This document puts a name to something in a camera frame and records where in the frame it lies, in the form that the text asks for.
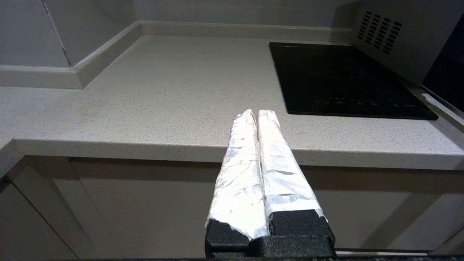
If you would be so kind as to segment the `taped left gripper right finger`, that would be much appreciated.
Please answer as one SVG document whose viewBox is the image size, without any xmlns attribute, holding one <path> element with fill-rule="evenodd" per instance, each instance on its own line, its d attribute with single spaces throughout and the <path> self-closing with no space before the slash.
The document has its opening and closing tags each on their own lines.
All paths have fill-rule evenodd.
<svg viewBox="0 0 464 261">
<path fill-rule="evenodd" d="M 257 117 L 266 235 L 335 237 L 314 191 L 283 136 L 277 114 L 260 110 Z"/>
</svg>

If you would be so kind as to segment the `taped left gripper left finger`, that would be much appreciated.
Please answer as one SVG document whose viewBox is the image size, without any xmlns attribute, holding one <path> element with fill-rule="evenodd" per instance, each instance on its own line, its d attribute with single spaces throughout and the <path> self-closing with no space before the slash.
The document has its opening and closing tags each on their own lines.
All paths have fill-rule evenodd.
<svg viewBox="0 0 464 261">
<path fill-rule="evenodd" d="M 257 123 L 247 109 L 234 119 L 204 226 L 206 254 L 246 254 L 269 235 Z"/>
</svg>

